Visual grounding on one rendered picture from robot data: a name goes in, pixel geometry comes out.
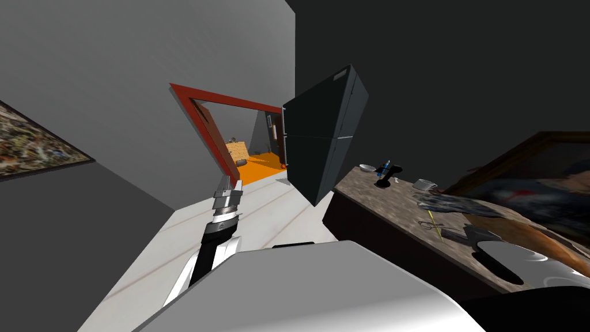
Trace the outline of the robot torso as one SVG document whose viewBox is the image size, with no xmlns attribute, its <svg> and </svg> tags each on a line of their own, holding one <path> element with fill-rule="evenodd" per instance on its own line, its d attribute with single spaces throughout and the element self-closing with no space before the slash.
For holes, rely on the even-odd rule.
<svg viewBox="0 0 590 332">
<path fill-rule="evenodd" d="M 351 242 L 239 252 L 133 332 L 485 332 L 457 302 Z"/>
</svg>

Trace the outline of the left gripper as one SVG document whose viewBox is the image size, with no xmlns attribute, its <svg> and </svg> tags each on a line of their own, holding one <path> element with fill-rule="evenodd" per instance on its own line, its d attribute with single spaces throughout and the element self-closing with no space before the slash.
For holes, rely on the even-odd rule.
<svg viewBox="0 0 590 332">
<path fill-rule="evenodd" d="M 243 194 L 243 181 L 238 180 L 231 189 L 231 177 L 224 175 L 215 191 L 212 209 L 222 209 L 229 206 L 238 206 Z"/>
</svg>

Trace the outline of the black refrigerator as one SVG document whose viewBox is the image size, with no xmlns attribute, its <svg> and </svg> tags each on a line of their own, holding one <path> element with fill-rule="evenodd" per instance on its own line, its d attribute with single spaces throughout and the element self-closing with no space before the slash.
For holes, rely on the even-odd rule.
<svg viewBox="0 0 590 332">
<path fill-rule="evenodd" d="M 368 98 L 357 71 L 347 65 L 282 106 L 288 181 L 312 206 L 340 181 Z"/>
</svg>

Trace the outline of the dark grey cloth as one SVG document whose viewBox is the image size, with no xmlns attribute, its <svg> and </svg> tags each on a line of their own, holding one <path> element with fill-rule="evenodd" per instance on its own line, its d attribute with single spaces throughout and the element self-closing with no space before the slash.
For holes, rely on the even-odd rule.
<svg viewBox="0 0 590 332">
<path fill-rule="evenodd" d="M 439 213 L 463 213 L 474 216 L 500 218 L 504 215 L 473 199 L 444 194 L 414 193 L 417 206 L 428 211 Z"/>
</svg>

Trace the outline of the red-brown door leaf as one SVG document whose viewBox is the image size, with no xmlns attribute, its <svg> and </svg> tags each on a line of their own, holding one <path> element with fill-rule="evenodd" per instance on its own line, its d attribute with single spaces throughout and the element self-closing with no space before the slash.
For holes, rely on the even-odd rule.
<svg viewBox="0 0 590 332">
<path fill-rule="evenodd" d="M 196 100 L 191 99 L 191 103 L 196 115 L 195 125 L 201 138 L 224 175 L 230 177 L 230 184 L 236 184 L 240 180 L 240 174 L 211 113 Z"/>
</svg>

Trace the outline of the yellow pencil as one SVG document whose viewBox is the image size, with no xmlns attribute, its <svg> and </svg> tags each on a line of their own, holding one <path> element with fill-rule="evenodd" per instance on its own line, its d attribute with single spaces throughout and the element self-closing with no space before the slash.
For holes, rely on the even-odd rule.
<svg viewBox="0 0 590 332">
<path fill-rule="evenodd" d="M 433 215 L 432 215 L 432 212 L 431 212 L 430 210 L 427 210 L 427 212 L 428 212 L 428 215 L 429 215 L 429 217 L 430 217 L 430 220 L 431 220 L 431 222 L 432 222 L 432 224 L 433 224 L 434 228 L 435 228 L 435 229 L 436 229 L 436 231 L 437 231 L 437 234 L 438 234 L 438 236 L 439 236 L 440 240 L 441 240 L 441 241 L 444 243 L 444 239 L 443 239 L 443 237 L 442 237 L 441 231 L 440 231 L 440 229 L 439 229 L 439 227 L 438 227 L 438 225 L 437 225 L 436 221 L 434 220 L 434 217 L 433 217 Z"/>
</svg>

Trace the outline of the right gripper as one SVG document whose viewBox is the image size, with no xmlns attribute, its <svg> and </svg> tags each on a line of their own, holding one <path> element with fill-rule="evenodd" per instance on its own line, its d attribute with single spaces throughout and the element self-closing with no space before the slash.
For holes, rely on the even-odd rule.
<svg viewBox="0 0 590 332">
<path fill-rule="evenodd" d="M 441 229 L 441 236 L 458 243 L 468 243 L 474 252 L 479 252 L 479 242 L 501 242 L 503 241 L 498 235 L 480 227 L 466 224 L 463 228 L 465 234 L 450 231 L 446 228 Z"/>
</svg>

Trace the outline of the light wooden dresser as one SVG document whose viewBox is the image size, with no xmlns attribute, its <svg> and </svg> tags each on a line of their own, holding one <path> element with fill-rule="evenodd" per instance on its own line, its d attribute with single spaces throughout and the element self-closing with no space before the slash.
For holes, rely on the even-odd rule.
<svg viewBox="0 0 590 332">
<path fill-rule="evenodd" d="M 225 145 L 234 162 L 250 158 L 245 142 L 228 142 Z"/>
</svg>

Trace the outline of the dark framed wall painting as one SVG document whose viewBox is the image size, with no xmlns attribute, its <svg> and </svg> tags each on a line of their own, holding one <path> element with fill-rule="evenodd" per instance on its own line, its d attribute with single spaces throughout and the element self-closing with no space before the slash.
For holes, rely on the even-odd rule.
<svg viewBox="0 0 590 332">
<path fill-rule="evenodd" d="M 511 209 L 590 250 L 590 131 L 541 131 L 444 194 Z"/>
</svg>

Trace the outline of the speckled framed wall picture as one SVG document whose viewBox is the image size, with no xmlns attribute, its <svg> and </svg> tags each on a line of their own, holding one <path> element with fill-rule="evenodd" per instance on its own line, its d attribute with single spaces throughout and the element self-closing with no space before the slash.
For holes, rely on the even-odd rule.
<svg viewBox="0 0 590 332">
<path fill-rule="evenodd" d="M 0 100 L 0 182 L 95 159 Z"/>
</svg>

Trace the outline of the black stand with blue pen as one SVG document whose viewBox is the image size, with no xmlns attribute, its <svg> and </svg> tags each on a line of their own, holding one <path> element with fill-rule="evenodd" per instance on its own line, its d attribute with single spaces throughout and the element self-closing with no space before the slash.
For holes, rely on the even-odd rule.
<svg viewBox="0 0 590 332">
<path fill-rule="evenodd" d="M 375 186 L 379 188 L 387 188 L 391 185 L 390 179 L 394 174 L 401 173 L 403 168 L 399 165 L 393 164 L 390 160 L 380 166 L 376 172 L 378 176 L 378 180 L 375 183 Z"/>
</svg>

